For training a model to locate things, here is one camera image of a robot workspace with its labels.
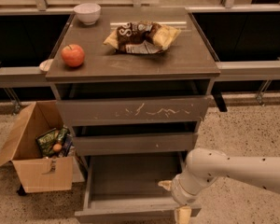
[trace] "white bowl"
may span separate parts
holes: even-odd
[[[93,25],[101,15],[101,6],[98,4],[80,4],[74,7],[77,18],[85,25]]]

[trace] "apple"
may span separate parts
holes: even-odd
[[[83,64],[85,52],[83,48],[77,44],[67,45],[61,52],[63,61],[70,67],[78,67]]]

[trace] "brown tabletop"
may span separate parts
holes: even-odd
[[[103,42],[113,29],[130,21],[155,21],[181,29],[181,34],[164,53],[119,54]],[[85,50],[79,68],[67,67],[60,55],[69,44]],[[53,64],[46,75],[52,82],[104,82],[209,78],[219,75],[211,53],[184,8],[114,7],[103,8],[98,22],[86,26],[74,17]]]

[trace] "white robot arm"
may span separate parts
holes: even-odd
[[[229,157],[220,151],[195,148],[186,157],[183,172],[172,180],[170,191],[177,203],[187,205],[219,176],[280,193],[280,157]]]

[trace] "cabinet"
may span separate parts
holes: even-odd
[[[178,27],[181,34],[155,55],[120,54],[103,45],[112,29],[141,20]],[[182,169],[180,152],[194,148],[219,75],[195,25],[184,8],[103,8],[93,26],[73,19],[61,48],[73,43],[84,48],[84,64],[65,66],[58,50],[46,79],[77,153],[90,161],[78,220],[172,215],[176,203],[158,181]]]

